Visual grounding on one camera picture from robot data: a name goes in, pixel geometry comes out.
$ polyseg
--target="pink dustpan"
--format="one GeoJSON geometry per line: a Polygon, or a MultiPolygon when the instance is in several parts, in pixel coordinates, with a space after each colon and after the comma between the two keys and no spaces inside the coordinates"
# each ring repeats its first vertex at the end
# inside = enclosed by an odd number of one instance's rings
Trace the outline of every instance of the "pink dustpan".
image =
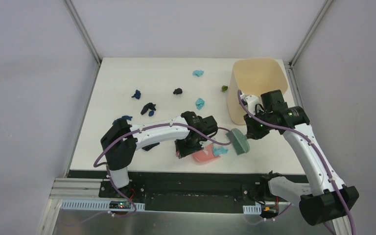
{"type": "Polygon", "coordinates": [[[193,153],[192,158],[198,163],[209,163],[220,158],[220,156],[214,156],[212,153],[212,144],[209,144],[205,146],[204,150],[193,153]]]}

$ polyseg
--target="dark blue cloth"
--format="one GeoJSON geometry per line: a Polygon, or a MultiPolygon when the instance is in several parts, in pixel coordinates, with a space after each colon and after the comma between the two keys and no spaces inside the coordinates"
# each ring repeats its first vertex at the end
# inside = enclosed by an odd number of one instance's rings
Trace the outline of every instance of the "dark blue cloth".
{"type": "Polygon", "coordinates": [[[141,92],[139,90],[136,90],[135,94],[132,96],[132,98],[140,99],[141,98],[141,92]]]}

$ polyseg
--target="teal cloth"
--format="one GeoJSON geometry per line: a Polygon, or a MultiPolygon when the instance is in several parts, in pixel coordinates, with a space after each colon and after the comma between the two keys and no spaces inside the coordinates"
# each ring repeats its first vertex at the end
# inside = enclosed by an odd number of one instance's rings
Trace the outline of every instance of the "teal cloth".
{"type": "Polygon", "coordinates": [[[204,71],[202,71],[202,70],[195,70],[194,72],[192,72],[192,75],[197,76],[197,77],[199,77],[203,74],[204,74],[204,71]]]}
{"type": "Polygon", "coordinates": [[[196,102],[195,102],[195,106],[197,106],[197,109],[198,110],[201,110],[202,107],[205,105],[205,101],[201,98],[199,98],[196,102]]]}
{"type": "Polygon", "coordinates": [[[228,149],[226,149],[224,147],[217,148],[214,145],[212,146],[212,154],[214,154],[214,156],[226,154],[227,152],[228,152],[228,149]]]}

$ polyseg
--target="small debris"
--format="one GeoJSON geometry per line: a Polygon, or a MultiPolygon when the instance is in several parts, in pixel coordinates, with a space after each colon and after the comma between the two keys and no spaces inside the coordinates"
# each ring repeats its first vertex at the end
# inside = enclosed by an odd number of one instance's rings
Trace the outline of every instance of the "small debris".
{"type": "Polygon", "coordinates": [[[141,92],[139,90],[136,90],[135,94],[132,96],[132,98],[140,99],[141,98],[141,92]]]}
{"type": "Polygon", "coordinates": [[[145,106],[143,107],[142,111],[141,111],[141,115],[144,115],[146,114],[146,112],[148,112],[148,110],[153,110],[153,111],[156,111],[156,108],[155,108],[156,104],[153,104],[153,103],[147,103],[145,104],[145,106]]]}
{"type": "Polygon", "coordinates": [[[182,89],[181,88],[177,88],[174,90],[173,92],[174,94],[182,94],[182,89]]]}
{"type": "Polygon", "coordinates": [[[201,98],[198,98],[198,100],[195,102],[195,106],[197,106],[198,110],[201,110],[204,105],[205,101],[201,98]]]}
{"type": "Polygon", "coordinates": [[[119,120],[122,120],[122,119],[131,121],[132,118],[133,118],[132,116],[124,115],[124,116],[119,117],[118,119],[114,120],[112,125],[116,124],[119,120]]]}
{"type": "Polygon", "coordinates": [[[214,156],[219,156],[221,154],[226,154],[227,152],[228,152],[228,149],[226,149],[224,147],[217,148],[214,145],[212,145],[212,154],[214,154],[214,156]]]}
{"type": "Polygon", "coordinates": [[[195,70],[194,72],[192,72],[192,75],[197,76],[197,77],[200,77],[203,74],[204,74],[204,71],[202,70],[195,70]]]}
{"type": "Polygon", "coordinates": [[[160,143],[153,143],[153,144],[150,144],[150,145],[148,145],[148,146],[143,147],[142,149],[145,150],[145,151],[149,151],[149,150],[151,150],[153,147],[158,146],[159,144],[160,144],[160,143]]]}
{"type": "Polygon", "coordinates": [[[222,87],[221,87],[221,91],[222,91],[222,92],[226,92],[226,90],[228,90],[228,86],[222,86],[222,87]]]}

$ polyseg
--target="beige bin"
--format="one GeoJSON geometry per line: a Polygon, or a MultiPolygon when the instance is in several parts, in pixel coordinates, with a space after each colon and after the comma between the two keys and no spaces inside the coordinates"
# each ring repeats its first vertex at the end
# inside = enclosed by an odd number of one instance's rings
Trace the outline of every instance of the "beige bin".
{"type": "Polygon", "coordinates": [[[227,96],[227,107],[231,120],[245,125],[246,112],[238,103],[237,91],[260,96],[263,93],[287,90],[287,80],[278,62],[272,58],[252,58],[236,61],[233,65],[227,96]]]}

